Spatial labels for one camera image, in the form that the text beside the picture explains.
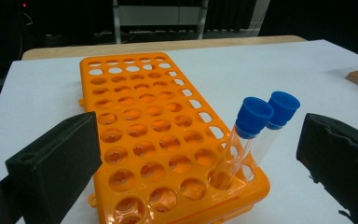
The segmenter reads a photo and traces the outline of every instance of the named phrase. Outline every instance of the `test tube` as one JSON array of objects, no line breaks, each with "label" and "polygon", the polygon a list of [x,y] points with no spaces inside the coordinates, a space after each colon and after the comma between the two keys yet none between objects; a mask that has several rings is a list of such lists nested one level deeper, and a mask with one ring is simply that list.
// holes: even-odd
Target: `test tube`
[{"label": "test tube", "polygon": [[280,130],[293,117],[296,110],[300,108],[300,102],[297,98],[284,91],[273,92],[268,100],[268,104],[274,109],[274,115],[267,122],[266,128],[257,136],[250,149],[256,167],[260,165],[266,156]]},{"label": "test tube", "polygon": [[255,97],[243,100],[235,125],[224,148],[224,157],[209,177],[216,189],[228,189],[232,177],[240,170],[253,140],[272,118],[274,111],[265,101]]}]

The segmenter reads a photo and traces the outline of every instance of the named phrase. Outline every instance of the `white table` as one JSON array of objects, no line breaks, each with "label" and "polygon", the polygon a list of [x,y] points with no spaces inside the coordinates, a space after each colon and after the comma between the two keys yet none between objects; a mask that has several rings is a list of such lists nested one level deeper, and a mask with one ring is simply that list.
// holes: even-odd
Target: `white table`
[{"label": "white table", "polygon": [[[282,130],[262,167],[269,196],[228,223],[350,223],[343,209],[296,160],[306,113],[339,119],[358,129],[358,86],[345,76],[358,55],[326,41],[167,51],[228,127],[246,96],[267,100],[273,91],[296,96],[301,107]],[[82,113],[79,62],[62,58],[14,62],[0,97],[0,179],[5,160],[63,119]],[[97,223],[86,187],[63,223]]]}]

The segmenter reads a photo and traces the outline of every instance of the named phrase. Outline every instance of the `blue screw cap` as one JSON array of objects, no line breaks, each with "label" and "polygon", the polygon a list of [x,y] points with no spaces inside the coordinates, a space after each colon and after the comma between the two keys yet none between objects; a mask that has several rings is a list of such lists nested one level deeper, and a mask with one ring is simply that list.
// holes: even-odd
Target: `blue screw cap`
[{"label": "blue screw cap", "polygon": [[254,138],[273,115],[273,108],[265,101],[255,97],[245,98],[235,121],[238,136],[246,139]]},{"label": "blue screw cap", "polygon": [[283,91],[273,92],[268,104],[274,109],[274,116],[269,122],[281,127],[284,126],[300,108],[300,102],[297,98]]}]

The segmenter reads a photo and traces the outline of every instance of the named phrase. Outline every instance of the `test tube rack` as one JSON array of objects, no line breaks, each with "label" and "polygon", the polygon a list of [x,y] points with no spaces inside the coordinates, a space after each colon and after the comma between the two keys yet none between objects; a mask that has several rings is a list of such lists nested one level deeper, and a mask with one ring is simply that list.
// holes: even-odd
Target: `test tube rack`
[{"label": "test tube rack", "polygon": [[228,189],[208,176],[229,129],[165,53],[85,58],[85,111],[95,111],[103,165],[93,176],[100,223],[221,223],[269,193],[269,180],[239,171]]}]

